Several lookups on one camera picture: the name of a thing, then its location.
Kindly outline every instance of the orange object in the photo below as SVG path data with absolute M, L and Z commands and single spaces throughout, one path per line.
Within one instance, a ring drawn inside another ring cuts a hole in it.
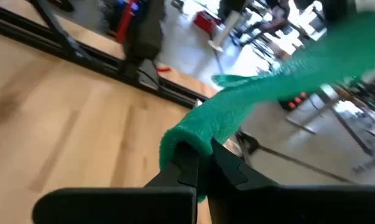
M 296 105 L 295 105 L 295 103 L 293 103 L 293 102 L 290 102 L 290 103 L 288 104 L 288 106 L 289 106 L 290 108 L 292 108 L 292 109 L 295 109 L 295 108 L 296 108 Z

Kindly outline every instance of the wooden floor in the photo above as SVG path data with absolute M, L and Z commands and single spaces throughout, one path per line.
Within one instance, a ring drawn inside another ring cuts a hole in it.
M 0 224 L 31 223 L 58 188 L 145 185 L 162 135 L 187 112 L 0 35 Z M 198 222 L 211 222 L 207 202 Z

